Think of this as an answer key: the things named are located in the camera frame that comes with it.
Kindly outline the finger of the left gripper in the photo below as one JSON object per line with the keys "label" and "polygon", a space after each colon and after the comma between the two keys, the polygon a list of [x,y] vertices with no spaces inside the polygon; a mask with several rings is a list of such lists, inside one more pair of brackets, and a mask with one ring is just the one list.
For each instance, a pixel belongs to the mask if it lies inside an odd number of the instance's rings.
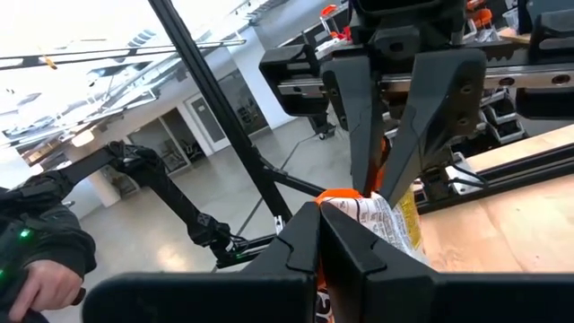
{"label": "finger of the left gripper", "polygon": [[402,198],[426,170],[439,167],[455,137],[470,135],[479,121],[486,55],[479,49],[418,54],[403,116],[379,189],[389,205]]}
{"label": "finger of the left gripper", "polygon": [[377,81],[365,56],[335,57],[321,67],[326,94],[345,121],[351,149],[352,186],[370,194],[382,166],[382,111]]}

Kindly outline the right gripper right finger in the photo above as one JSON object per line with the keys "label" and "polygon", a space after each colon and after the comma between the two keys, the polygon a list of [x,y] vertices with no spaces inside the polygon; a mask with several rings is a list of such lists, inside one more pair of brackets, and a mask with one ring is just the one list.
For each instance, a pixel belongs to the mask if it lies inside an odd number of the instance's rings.
{"label": "right gripper right finger", "polygon": [[574,274],[440,273],[335,206],[320,210],[335,323],[574,323]]}

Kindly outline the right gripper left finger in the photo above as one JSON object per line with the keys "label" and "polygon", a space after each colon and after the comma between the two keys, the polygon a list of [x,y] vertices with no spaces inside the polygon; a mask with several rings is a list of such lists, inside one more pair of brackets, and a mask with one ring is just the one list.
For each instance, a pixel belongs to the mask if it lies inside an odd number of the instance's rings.
{"label": "right gripper left finger", "polygon": [[234,273],[130,273],[97,284],[83,323],[315,323],[320,211],[307,202]]}

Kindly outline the orange ramen packet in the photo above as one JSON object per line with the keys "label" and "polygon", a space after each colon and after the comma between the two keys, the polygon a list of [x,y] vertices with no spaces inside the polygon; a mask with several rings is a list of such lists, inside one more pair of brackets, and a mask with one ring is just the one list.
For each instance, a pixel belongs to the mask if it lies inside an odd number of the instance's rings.
{"label": "orange ramen packet", "polygon": [[428,323],[433,271],[420,216],[408,188],[391,206],[380,195],[380,167],[369,195],[334,188],[315,200],[321,211],[321,263],[315,323]]}

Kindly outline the small parts bin rack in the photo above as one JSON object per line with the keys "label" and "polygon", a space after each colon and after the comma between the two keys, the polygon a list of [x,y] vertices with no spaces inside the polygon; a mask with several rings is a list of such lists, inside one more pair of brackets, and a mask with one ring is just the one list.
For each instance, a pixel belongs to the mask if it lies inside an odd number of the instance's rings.
{"label": "small parts bin rack", "polygon": [[488,93],[481,100],[481,111],[490,134],[500,145],[527,138],[527,132],[518,119],[515,100],[508,91]]}

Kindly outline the person's hand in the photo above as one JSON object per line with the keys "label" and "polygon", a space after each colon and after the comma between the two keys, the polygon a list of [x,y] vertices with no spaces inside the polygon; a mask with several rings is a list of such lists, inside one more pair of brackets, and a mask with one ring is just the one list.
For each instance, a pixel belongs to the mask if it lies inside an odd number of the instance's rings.
{"label": "person's hand", "polygon": [[83,279],[55,261],[33,261],[25,269],[27,279],[8,314],[11,322],[21,323],[28,310],[61,310],[72,305],[81,291]]}

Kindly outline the long ceiling light rail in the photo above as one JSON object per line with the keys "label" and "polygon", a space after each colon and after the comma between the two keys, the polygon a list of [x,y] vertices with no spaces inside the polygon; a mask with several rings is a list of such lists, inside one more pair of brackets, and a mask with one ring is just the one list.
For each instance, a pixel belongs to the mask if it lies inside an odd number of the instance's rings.
{"label": "long ceiling light rail", "polygon": [[65,64],[86,63],[103,59],[124,59],[128,57],[171,54],[177,50],[172,45],[140,48],[113,48],[83,52],[55,52],[48,54],[26,54],[20,56],[0,57],[0,71],[32,68],[39,66],[58,67]]}

